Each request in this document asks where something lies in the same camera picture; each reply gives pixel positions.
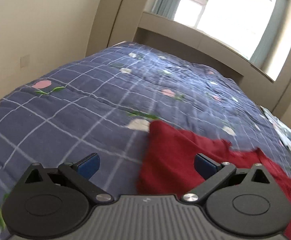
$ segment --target window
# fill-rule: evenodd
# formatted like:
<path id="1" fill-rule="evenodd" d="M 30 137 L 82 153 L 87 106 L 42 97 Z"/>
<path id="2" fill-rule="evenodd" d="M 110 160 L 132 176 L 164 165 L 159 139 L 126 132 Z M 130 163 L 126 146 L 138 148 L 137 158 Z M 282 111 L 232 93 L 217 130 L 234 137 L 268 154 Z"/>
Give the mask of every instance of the window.
<path id="1" fill-rule="evenodd" d="M 205 32 L 250 60 L 275 4 L 276 0 L 180 0 L 174 20 Z"/>

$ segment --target logo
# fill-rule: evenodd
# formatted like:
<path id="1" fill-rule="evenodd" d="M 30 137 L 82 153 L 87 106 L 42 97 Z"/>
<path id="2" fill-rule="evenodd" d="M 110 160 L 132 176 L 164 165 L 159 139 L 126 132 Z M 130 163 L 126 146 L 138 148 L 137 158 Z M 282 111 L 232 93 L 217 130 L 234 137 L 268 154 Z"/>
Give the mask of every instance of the logo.
<path id="1" fill-rule="evenodd" d="M 148 202 L 151 201 L 151 198 L 148 198 L 148 197 L 147 197 L 147 198 L 144 198 L 142 201 L 148 203 Z"/>

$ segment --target bed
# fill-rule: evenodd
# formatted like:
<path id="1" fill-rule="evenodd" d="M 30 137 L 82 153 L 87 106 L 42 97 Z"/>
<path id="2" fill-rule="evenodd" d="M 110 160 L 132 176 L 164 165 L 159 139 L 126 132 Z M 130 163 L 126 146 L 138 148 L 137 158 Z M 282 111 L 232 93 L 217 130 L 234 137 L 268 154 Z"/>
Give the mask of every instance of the bed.
<path id="1" fill-rule="evenodd" d="M 51 85 L 32 87 L 40 81 Z M 92 152 L 101 158 L 94 184 L 114 196 L 136 193 L 153 119 L 224 138 L 233 149 L 260 147 L 291 177 L 291 154 L 233 80 L 208 66 L 124 42 L 0 100 L 0 205 L 30 163 L 57 167 Z M 0 239 L 6 237 L 0 229 Z"/>

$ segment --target blue gripper pad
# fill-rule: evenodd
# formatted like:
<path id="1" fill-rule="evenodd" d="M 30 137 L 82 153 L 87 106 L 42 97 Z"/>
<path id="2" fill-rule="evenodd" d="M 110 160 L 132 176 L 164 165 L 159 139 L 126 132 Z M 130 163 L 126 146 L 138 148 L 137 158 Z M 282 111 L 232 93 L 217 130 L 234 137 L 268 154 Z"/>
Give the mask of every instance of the blue gripper pad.
<path id="1" fill-rule="evenodd" d="M 195 157 L 195 170 L 205 180 L 216 174 L 221 170 L 221 168 L 222 166 L 219 163 L 208 158 L 202 153 L 197 154 Z"/>
<path id="2" fill-rule="evenodd" d="M 100 168 L 100 157 L 96 153 L 92 153 L 83 160 L 73 165 L 74 170 L 82 177 L 90 179 Z"/>

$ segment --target red towel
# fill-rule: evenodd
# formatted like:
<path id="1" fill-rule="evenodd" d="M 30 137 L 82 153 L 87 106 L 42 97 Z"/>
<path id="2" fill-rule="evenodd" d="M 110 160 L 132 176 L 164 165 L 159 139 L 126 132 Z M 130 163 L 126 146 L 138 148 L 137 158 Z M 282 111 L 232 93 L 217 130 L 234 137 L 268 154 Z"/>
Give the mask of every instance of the red towel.
<path id="1" fill-rule="evenodd" d="M 238 168 L 251 168 L 254 163 L 262 163 L 291 202 L 291 179 L 278 164 L 260 149 L 233 152 L 230 146 L 231 143 L 225 140 L 210 140 L 191 131 L 176 130 L 162 121 L 153 121 L 148 152 L 137 182 L 138 193 L 182 196 L 204 181 L 194 169 L 195 155 L 203 153 L 218 163 L 227 161 Z M 285 235 L 291 240 L 291 221 Z"/>

